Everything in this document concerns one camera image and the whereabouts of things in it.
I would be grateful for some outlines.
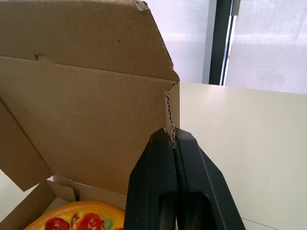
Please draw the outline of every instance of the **toy pizza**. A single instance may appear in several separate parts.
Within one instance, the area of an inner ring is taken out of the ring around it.
[[[56,208],[24,230],[123,230],[124,212],[100,201],[78,201]]]

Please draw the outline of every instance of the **pizza box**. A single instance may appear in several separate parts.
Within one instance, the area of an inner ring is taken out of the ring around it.
[[[0,168],[37,185],[0,229],[75,200],[124,210],[150,135],[179,126],[179,78],[147,4],[5,0],[0,31]]]

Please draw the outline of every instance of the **box lid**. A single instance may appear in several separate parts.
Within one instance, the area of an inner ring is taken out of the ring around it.
[[[3,171],[23,190],[53,174],[125,194],[149,136],[179,125],[179,78],[147,4],[1,1],[0,30]]]

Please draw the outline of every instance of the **torn cardboard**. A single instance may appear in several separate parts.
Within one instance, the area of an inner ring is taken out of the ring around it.
[[[150,135],[167,127],[174,137],[179,78],[144,6],[0,1],[0,167],[21,189],[57,175],[78,199],[123,209]],[[41,192],[50,195],[29,220],[57,197]]]

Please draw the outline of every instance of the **table surface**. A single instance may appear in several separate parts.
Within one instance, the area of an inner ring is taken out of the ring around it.
[[[305,230],[307,95],[180,83],[180,128],[222,171],[247,230]],[[0,171],[0,221],[29,193]]]

